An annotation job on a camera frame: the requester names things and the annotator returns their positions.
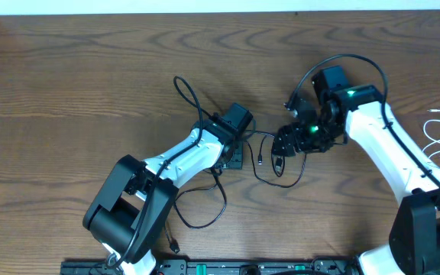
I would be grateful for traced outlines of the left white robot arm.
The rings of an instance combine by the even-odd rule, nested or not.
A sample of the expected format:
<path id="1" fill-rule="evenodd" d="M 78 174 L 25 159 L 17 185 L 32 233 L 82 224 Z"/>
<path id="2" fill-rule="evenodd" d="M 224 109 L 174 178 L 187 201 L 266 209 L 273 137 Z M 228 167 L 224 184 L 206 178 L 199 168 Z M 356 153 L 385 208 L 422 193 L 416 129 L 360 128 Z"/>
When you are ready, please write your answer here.
<path id="1" fill-rule="evenodd" d="M 85 213 L 82 225 L 105 246 L 116 274 L 150 274 L 157 241 L 180 188 L 231 155 L 253 115 L 234 103 L 225 115 L 199 118 L 188 137 L 155 157 L 122 157 Z"/>

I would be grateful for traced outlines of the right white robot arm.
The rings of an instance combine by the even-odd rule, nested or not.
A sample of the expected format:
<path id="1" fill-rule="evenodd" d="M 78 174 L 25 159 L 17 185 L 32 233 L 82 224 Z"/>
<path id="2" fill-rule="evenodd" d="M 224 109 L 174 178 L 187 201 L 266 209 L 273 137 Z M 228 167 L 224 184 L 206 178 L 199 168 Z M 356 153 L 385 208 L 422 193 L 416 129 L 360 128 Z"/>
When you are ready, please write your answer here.
<path id="1" fill-rule="evenodd" d="M 359 273 L 440 271 L 440 168 L 400 126 L 375 86 L 353 86 L 340 66 L 318 71 L 312 85 L 322 110 L 292 95 L 286 107 L 298 120 L 279 129 L 272 154 L 324 153 L 339 137 L 357 142 L 399 205 L 387 244 L 357 257 Z"/>

